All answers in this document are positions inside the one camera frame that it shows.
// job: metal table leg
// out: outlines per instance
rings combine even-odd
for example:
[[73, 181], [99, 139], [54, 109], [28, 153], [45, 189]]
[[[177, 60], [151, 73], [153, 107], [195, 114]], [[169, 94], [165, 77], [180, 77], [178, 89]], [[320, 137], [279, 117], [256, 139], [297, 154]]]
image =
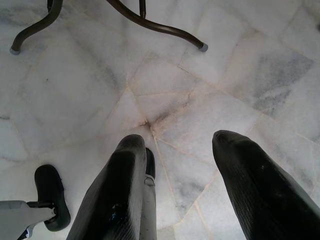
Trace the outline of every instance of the metal table leg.
[[195, 45], [196, 47], [198, 47], [201, 52], [205, 52], [208, 50], [207, 44], [200, 41], [195, 36], [191, 35], [190, 33], [186, 32], [184, 30], [181, 30], [181, 29], [178, 29], [178, 28], [175, 28], [172, 26], [162, 25], [162, 24], [144, 19], [142, 16], [135, 14], [133, 11], [131, 11], [129, 8], [127, 8], [119, 0], [107, 0], [107, 2], [110, 3], [119, 13], [121, 13], [127, 19], [133, 21], [136, 24], [139, 24], [142, 27], [145, 27], [147, 29], [151, 29], [156, 32], [170, 34], [170, 35], [174, 35], [179, 38], [185, 39], [188, 42]]
[[31, 35], [36, 34], [37, 32], [40, 32], [41, 30], [50, 26], [59, 16], [62, 8], [62, 3], [63, 0], [48, 0], [48, 15], [40, 21], [36, 22], [35, 24], [19, 32], [19, 34], [15, 37], [13, 41], [13, 44], [10, 48], [10, 52], [14, 55], [18, 55], [21, 51], [21, 45], [24, 42], [24, 40], [26, 40]]
[[[135, 14], [129, 8], [127, 8], [122, 2], [119, 0], [107, 0], [118, 12], [120, 12], [123, 16], [128, 18], [140, 26], [151, 29], [156, 32], [170, 34], [173, 36], [177, 36], [179, 38], [185, 39], [199, 48], [201, 52], [206, 52], [208, 50], [208, 45], [204, 42], [200, 41], [195, 36], [190, 33], [172, 27], [162, 25], [153, 21], [149, 21], [145, 19], [146, 17], [146, 2], [145, 0], [139, 0], [140, 3], [140, 15]], [[50, 26], [59, 16], [61, 8], [62, 8], [63, 0], [47, 0], [47, 9], [49, 14], [43, 18], [42, 20], [36, 22], [35, 24], [27, 27], [23, 31], [21, 31], [14, 39], [13, 44], [10, 48], [10, 52], [14, 55], [18, 55], [21, 51], [22, 43], [31, 35], [40, 32], [46, 27]]]

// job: marble tile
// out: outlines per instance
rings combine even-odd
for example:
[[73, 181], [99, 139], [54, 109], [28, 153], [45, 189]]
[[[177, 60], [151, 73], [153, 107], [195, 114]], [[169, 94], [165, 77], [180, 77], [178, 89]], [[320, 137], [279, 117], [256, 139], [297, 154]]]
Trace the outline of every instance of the marble tile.
[[172, 226], [167, 226], [157, 231], [157, 240], [176, 240], [175, 230]]
[[[16, 35], [23, 29], [40, 21], [48, 14], [47, 3], [40, 0], [2, 1], [0, 5], [0, 50], [9, 52]], [[50, 27], [26, 39], [19, 56], [25, 62], [35, 62], [48, 47], [51, 39], [59, 34], [65, 23], [77, 15], [69, 2], [64, 2], [57, 20]]]
[[120, 98], [117, 78], [68, 33], [61, 33], [20, 86], [12, 109], [31, 154], [50, 151]]
[[19, 86], [30, 66], [0, 51], [0, 118], [9, 118]]
[[[160, 24], [182, 28], [190, 33], [194, 33], [207, 1], [149, 0], [146, 3], [146, 18]], [[183, 39], [153, 32], [152, 30], [138, 26], [127, 20], [106, 2], [98, 0], [91, 1], [90, 3], [84, 0], [75, 0], [73, 2], [74, 6], [80, 11], [85, 12], [100, 23], [116, 29], [127, 36], [127, 38], [135, 39], [143, 44], [145, 48], [170, 59], [176, 64], [180, 62], [186, 48], [190, 46], [190, 43]], [[126, 0], [123, 3], [129, 9], [139, 14], [138, 2]]]
[[149, 124], [187, 104], [189, 95], [202, 81], [181, 68], [149, 54], [137, 70], [130, 88]]
[[246, 239], [220, 174], [215, 176], [198, 202], [204, 221], [214, 239]]
[[211, 3], [200, 22], [197, 35], [209, 46], [206, 52], [189, 47], [181, 66], [197, 77], [217, 83], [240, 38], [253, 31], [246, 23]]
[[131, 90], [127, 88], [108, 118], [101, 134], [128, 131], [144, 124], [146, 124], [146, 118], [140, 112]]
[[258, 119], [247, 136], [259, 144], [309, 195], [312, 193], [317, 180], [315, 166], [320, 161], [317, 144], [265, 115]]
[[212, 137], [218, 130], [248, 131], [259, 113], [208, 85], [194, 90], [187, 104], [152, 124], [154, 134], [198, 159], [212, 163]]
[[183, 221], [174, 226], [176, 240], [210, 240], [195, 207], [192, 207]]
[[0, 174], [0, 201], [36, 201], [35, 171], [40, 166], [37, 158], [24, 161]]
[[301, 0], [213, 0], [255, 29], [278, 37], [301, 6]]
[[239, 42], [217, 87], [273, 116], [313, 64], [311, 59], [256, 32]]
[[16, 127], [10, 119], [0, 118], [0, 172], [28, 159]]
[[186, 106], [189, 96], [189, 93], [160, 93], [136, 98], [148, 124], [153, 125]]
[[305, 0], [281, 40], [305, 56], [320, 61], [320, 2]]
[[273, 115], [294, 131], [320, 144], [320, 66], [315, 64], [291, 88], [285, 103]]
[[121, 87], [133, 77], [148, 53], [143, 44], [85, 15], [70, 21], [67, 29], [74, 41], [95, 58], [101, 68], [112, 74]]
[[179, 152], [172, 146], [158, 141], [180, 217], [183, 218], [194, 201], [213, 179], [217, 168]]
[[185, 70], [150, 53], [136, 71], [130, 88], [136, 96], [189, 93], [200, 82], [200, 79]]

